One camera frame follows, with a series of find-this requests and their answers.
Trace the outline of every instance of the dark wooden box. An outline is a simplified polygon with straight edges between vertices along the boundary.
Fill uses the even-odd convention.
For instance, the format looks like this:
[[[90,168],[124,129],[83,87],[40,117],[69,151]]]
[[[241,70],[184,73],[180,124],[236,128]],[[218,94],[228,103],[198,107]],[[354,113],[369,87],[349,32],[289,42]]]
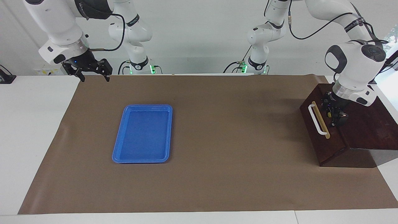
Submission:
[[[332,127],[322,110],[321,99],[332,84],[318,84],[300,107],[319,165],[323,167],[373,168],[398,158],[398,125],[379,98],[370,106],[350,103],[344,110],[348,121]],[[330,133],[320,135],[308,106],[315,101]]]

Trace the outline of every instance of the white table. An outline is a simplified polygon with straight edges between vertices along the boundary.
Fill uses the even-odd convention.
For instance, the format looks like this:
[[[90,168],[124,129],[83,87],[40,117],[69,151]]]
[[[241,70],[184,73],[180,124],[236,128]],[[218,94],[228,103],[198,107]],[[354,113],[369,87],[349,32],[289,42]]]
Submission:
[[[17,215],[78,83],[68,76],[19,76],[12,85],[0,85],[0,96],[5,98],[0,102],[0,224],[398,224],[398,209]],[[380,98],[398,120],[388,99]],[[379,169],[398,198],[398,159]]]

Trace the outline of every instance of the brown paper sheet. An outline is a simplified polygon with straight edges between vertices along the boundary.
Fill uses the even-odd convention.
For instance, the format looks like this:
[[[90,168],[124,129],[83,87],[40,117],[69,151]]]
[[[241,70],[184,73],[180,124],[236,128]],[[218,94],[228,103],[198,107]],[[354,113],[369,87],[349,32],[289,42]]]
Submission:
[[[397,208],[377,168],[318,167],[299,107],[324,78],[87,77],[19,214]],[[120,165],[123,109],[170,104],[170,158]]]

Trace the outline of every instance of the white handle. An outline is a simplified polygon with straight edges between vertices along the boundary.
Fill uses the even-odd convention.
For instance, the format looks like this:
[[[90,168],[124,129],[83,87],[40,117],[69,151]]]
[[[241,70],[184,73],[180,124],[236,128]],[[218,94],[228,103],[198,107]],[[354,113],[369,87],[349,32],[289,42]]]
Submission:
[[[327,132],[323,132],[323,131],[321,130],[321,127],[319,126],[318,121],[316,120],[314,111],[312,110],[313,107],[315,107],[315,105],[313,105],[313,104],[309,105],[309,106],[308,106],[308,110],[310,111],[310,114],[311,114],[312,120],[313,120],[313,122],[314,122],[314,124],[315,124],[316,130],[318,131],[319,134],[325,136],[325,135],[327,135],[328,133],[327,133]]]

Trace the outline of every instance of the blue tray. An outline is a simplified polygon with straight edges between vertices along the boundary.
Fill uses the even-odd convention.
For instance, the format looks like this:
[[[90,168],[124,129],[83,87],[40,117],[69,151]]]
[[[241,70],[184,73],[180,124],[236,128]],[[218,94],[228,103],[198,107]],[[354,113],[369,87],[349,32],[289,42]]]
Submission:
[[[173,108],[130,105],[124,109],[112,159],[116,163],[163,163],[170,154]]]

